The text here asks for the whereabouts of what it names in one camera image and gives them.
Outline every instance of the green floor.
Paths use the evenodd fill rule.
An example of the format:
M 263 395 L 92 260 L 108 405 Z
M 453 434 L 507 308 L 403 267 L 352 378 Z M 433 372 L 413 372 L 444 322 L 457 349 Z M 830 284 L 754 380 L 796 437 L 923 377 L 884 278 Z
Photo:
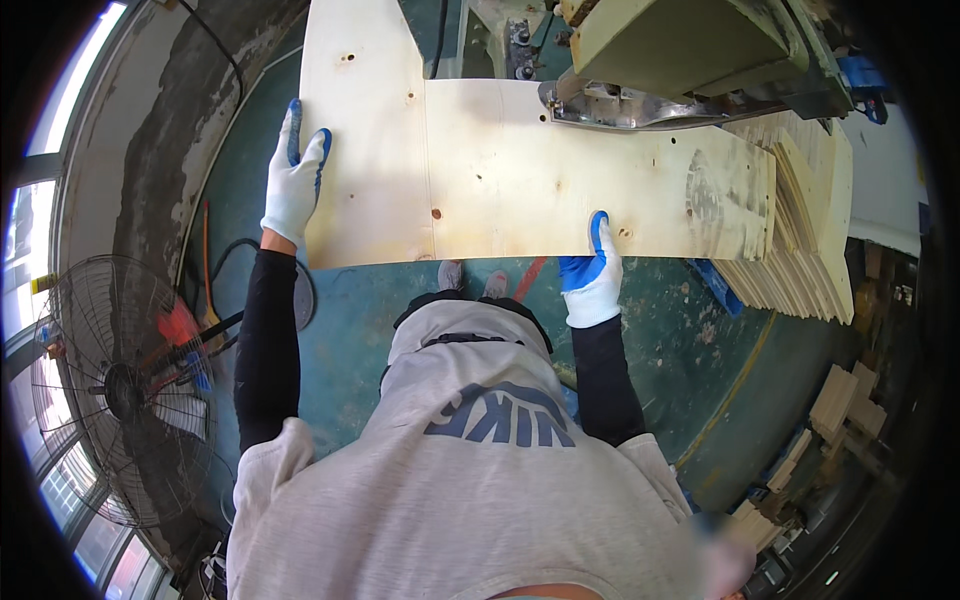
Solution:
M 432 55 L 436 0 L 402 4 L 422 52 Z M 452 5 L 458 4 L 450 7 L 445 57 L 455 54 L 458 16 Z M 290 31 L 277 57 L 302 44 L 303 25 Z M 558 57 L 564 53 L 550 46 L 544 60 L 552 62 L 551 72 L 562 72 L 566 64 Z M 234 239 L 259 239 L 267 163 L 286 106 L 298 93 L 299 76 L 299 53 L 267 71 L 216 159 L 202 197 L 210 204 L 211 262 Z M 187 247 L 187 260 L 198 270 L 202 219 L 199 211 Z M 214 304 L 221 318 L 243 308 L 252 260 L 252 249 L 237 249 L 215 280 Z M 505 269 L 516 286 L 531 262 L 468 261 L 468 292 L 478 296 L 495 269 Z M 300 333 L 300 416 L 312 427 L 320 456 L 360 433 L 378 401 L 394 319 L 411 298 L 437 289 L 437 265 L 311 272 L 317 310 Z M 192 301 L 195 288 L 189 278 L 181 292 Z M 625 258 L 620 300 L 630 375 L 648 427 L 667 460 L 678 463 L 681 482 L 709 509 L 726 509 L 772 460 L 812 402 L 830 362 L 849 367 L 858 354 L 856 336 L 836 323 L 773 318 L 770 312 L 753 309 L 731 319 L 699 276 L 678 259 Z M 547 260 L 524 303 L 553 341 L 557 373 L 573 384 L 555 258 Z M 203 314 L 203 294 L 197 304 L 198 315 Z M 217 451 L 235 472 L 239 455 L 230 397 L 233 350 L 216 359 L 215 369 Z M 228 481 L 221 478 L 217 485 Z

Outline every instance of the yellow floor line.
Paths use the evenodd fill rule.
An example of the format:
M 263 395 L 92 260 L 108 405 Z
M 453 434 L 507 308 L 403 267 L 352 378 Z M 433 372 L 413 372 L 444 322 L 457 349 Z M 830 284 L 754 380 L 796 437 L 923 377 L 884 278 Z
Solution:
M 763 326 L 763 330 L 760 331 L 760 336 L 756 338 L 756 344 L 754 344 L 754 349 L 750 352 L 750 356 L 747 357 L 747 362 L 744 363 L 743 369 L 740 370 L 740 374 L 736 376 L 736 379 L 733 382 L 730 392 L 727 394 L 727 397 L 724 399 L 723 403 L 720 404 L 720 408 L 717 409 L 716 413 L 713 415 L 713 419 L 707 423 L 707 426 L 704 427 L 704 430 L 700 432 L 700 435 L 697 436 L 697 439 L 693 441 L 693 444 L 686 449 L 684 455 L 680 457 L 680 460 L 676 463 L 676 468 L 680 468 L 684 463 L 689 460 L 690 456 L 696 451 L 700 446 L 703 440 L 707 437 L 707 434 L 710 432 L 710 429 L 713 428 L 713 425 L 717 424 L 720 420 L 720 417 L 727 412 L 727 409 L 730 407 L 730 403 L 733 402 L 733 398 L 736 396 L 736 393 L 740 390 L 740 386 L 743 385 L 743 382 L 747 380 L 747 375 L 750 374 L 751 369 L 754 367 L 756 358 L 760 355 L 760 349 L 763 348 L 763 345 L 766 344 L 767 336 L 770 335 L 770 329 L 774 325 L 774 319 L 777 317 L 777 311 L 770 312 L 770 319 L 767 320 L 767 324 Z

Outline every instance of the window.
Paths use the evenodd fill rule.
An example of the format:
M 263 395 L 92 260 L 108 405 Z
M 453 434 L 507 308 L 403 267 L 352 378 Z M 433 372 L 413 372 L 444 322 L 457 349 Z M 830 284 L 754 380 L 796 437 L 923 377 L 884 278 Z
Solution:
M 60 75 L 60 80 L 47 100 L 47 106 L 40 115 L 34 137 L 31 139 L 27 156 L 48 154 L 60 151 L 60 145 L 66 134 L 66 126 L 77 104 L 80 91 L 86 82 L 86 76 L 93 62 L 100 55 L 107 37 L 127 7 L 111 2 L 100 15 L 100 19 L 86 35 L 84 41 L 74 52 L 73 58 Z
M 150 556 L 147 546 L 134 536 L 117 563 L 107 585 L 106 600 L 147 598 L 160 574 L 160 563 Z
M 117 545 L 121 542 L 123 535 L 129 531 L 130 529 L 123 525 L 111 523 L 99 515 L 95 515 L 86 526 L 86 531 L 77 543 L 77 550 L 73 555 L 91 582 L 96 583 L 97 576 L 107 564 L 107 559 L 116 554 Z
M 43 496 L 47 508 L 50 509 L 50 514 L 61 530 L 67 526 L 70 518 L 84 505 L 56 468 L 51 470 L 47 478 L 40 484 L 40 495 Z
M 126 6 L 110 2 L 60 74 L 37 122 L 22 172 L 16 174 L 9 224 L 3 248 L 3 343 L 11 366 L 13 419 L 37 476 L 40 495 L 86 576 L 107 598 L 145 600 L 152 597 L 164 566 L 134 530 L 96 514 L 107 502 L 123 508 L 99 485 L 95 463 L 85 448 L 92 442 L 74 424 L 71 392 L 75 369 L 40 355 L 30 344 L 48 293 L 33 294 L 31 281 L 56 268 L 51 254 L 59 232 L 60 173 L 70 128 L 87 80 Z M 45 423 L 40 431 L 39 422 Z M 74 490 L 82 491 L 78 496 Z
M 13 334 L 35 323 L 47 292 L 31 294 L 30 281 L 50 271 L 50 223 L 56 181 L 41 181 L 13 191 L 10 227 L 3 255 L 3 330 Z

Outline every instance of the hand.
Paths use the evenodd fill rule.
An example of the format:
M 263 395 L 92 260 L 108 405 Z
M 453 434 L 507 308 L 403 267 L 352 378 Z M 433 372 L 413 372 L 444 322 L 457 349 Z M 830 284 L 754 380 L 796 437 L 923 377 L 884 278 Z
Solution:
M 300 99 L 290 101 L 283 118 L 280 139 L 270 159 L 267 176 L 267 207 L 262 228 L 270 228 L 295 246 L 303 246 L 306 222 L 317 207 L 320 196 L 320 172 L 330 153 L 330 130 L 313 134 L 300 159 Z
M 566 301 L 566 324 L 593 327 L 620 314 L 623 263 L 610 235 L 610 217 L 603 210 L 590 218 L 590 242 L 595 256 L 561 256 L 561 295 Z

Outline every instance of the wall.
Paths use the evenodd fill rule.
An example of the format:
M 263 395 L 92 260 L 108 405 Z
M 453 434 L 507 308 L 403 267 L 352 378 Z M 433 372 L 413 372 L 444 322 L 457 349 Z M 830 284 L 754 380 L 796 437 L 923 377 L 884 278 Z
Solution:
M 850 237 L 920 256 L 920 208 L 926 187 L 902 110 L 888 105 L 886 125 L 852 112 L 840 124 L 853 147 Z
M 67 167 L 62 272 L 101 253 L 173 281 L 204 174 L 237 104 L 232 67 L 180 5 L 131 6 L 129 29 L 92 91 Z M 306 0 L 203 0 L 249 87 Z

